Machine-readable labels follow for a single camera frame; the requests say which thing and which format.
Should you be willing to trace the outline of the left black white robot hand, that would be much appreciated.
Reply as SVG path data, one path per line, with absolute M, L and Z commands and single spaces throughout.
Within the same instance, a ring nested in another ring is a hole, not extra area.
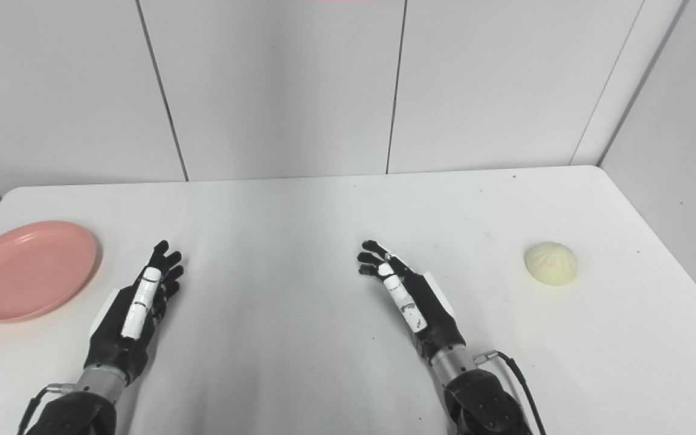
M 89 338 L 89 350 L 83 368 L 113 368 L 122 373 L 125 385 L 131 383 L 144 372 L 149 356 L 147 347 L 156 328 L 165 318 L 169 300 L 179 292 L 179 279 L 184 274 L 181 265 L 182 253 L 171 251 L 166 240 L 161 240 L 153 248 L 152 255 L 130 286 L 118 290 L 105 316 L 100 320 Z M 124 335 L 123 328 L 141 283 L 146 280 L 146 271 L 156 269 L 161 273 L 158 286 L 153 292 L 150 305 L 143 316 L 143 326 L 138 338 Z

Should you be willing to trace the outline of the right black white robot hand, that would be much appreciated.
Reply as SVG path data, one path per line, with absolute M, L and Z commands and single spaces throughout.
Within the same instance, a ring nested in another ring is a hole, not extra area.
M 452 309 L 432 278 L 415 272 L 375 240 L 365 240 L 361 248 L 357 254 L 359 274 L 373 276 L 383 284 L 428 364 L 433 366 L 439 353 L 466 344 Z

